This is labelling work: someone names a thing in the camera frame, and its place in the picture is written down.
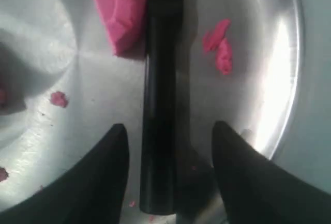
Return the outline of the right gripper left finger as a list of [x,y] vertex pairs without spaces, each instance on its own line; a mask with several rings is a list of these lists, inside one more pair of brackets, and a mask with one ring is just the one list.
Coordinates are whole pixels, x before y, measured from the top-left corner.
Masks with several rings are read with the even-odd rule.
[[24,202],[1,223],[119,223],[129,172],[123,124],[115,124],[72,169]]

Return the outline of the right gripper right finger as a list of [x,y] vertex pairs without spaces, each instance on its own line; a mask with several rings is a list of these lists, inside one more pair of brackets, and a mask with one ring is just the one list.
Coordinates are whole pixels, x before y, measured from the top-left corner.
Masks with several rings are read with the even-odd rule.
[[330,194],[266,159],[223,121],[213,127],[212,160],[228,223],[330,223]]

